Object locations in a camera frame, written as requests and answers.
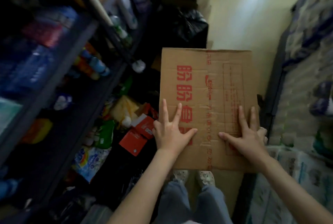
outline detergent package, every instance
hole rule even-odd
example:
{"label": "detergent package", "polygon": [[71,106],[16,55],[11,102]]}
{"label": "detergent package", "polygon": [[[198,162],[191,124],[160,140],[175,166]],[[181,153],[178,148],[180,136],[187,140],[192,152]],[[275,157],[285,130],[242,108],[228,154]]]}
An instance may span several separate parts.
{"label": "detergent package", "polygon": [[96,147],[82,146],[75,155],[72,168],[89,183],[102,167],[111,148],[103,150]]}

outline black garbage bag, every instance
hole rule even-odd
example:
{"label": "black garbage bag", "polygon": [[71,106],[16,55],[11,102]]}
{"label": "black garbage bag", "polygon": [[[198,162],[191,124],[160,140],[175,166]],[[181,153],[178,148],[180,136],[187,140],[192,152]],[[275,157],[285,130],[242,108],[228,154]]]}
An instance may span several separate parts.
{"label": "black garbage bag", "polygon": [[168,7],[160,14],[163,47],[206,48],[208,23],[199,11]]}

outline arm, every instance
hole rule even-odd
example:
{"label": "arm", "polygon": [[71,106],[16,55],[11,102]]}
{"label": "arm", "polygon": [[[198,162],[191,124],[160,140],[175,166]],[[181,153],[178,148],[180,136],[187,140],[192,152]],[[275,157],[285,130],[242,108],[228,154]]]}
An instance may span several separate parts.
{"label": "arm", "polygon": [[250,127],[246,122],[242,106],[239,107],[239,124],[242,128],[241,138],[226,133],[219,133],[219,136],[230,142],[267,178],[296,222],[333,223],[333,215],[289,176],[277,160],[269,156],[264,146],[266,130],[261,128],[256,131],[258,126],[254,107],[251,109]]}
{"label": "arm", "polygon": [[150,222],[164,180],[178,155],[197,132],[197,129],[192,129],[186,134],[181,134],[178,128],[180,117],[179,103],[174,120],[169,122],[167,102],[163,100],[159,121],[154,121],[153,134],[157,152],[137,184],[113,213],[108,224]]}

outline jeans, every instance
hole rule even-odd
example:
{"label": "jeans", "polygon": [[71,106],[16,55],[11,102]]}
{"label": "jeans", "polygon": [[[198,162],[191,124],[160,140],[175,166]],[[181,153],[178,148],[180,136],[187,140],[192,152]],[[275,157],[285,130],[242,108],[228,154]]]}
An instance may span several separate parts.
{"label": "jeans", "polygon": [[211,185],[204,186],[198,196],[197,208],[192,213],[185,186],[182,182],[169,182],[162,192],[154,223],[181,224],[188,220],[201,224],[232,224],[221,190]]}

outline white bottle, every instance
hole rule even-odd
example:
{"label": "white bottle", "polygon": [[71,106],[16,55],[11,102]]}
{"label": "white bottle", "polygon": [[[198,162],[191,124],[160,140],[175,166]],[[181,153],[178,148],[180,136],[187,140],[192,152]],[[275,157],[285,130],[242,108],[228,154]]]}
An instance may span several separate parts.
{"label": "white bottle", "polygon": [[132,30],[135,30],[138,27],[138,20],[136,19],[130,0],[118,0],[118,5],[120,11],[123,13],[125,17],[126,23],[128,27]]}

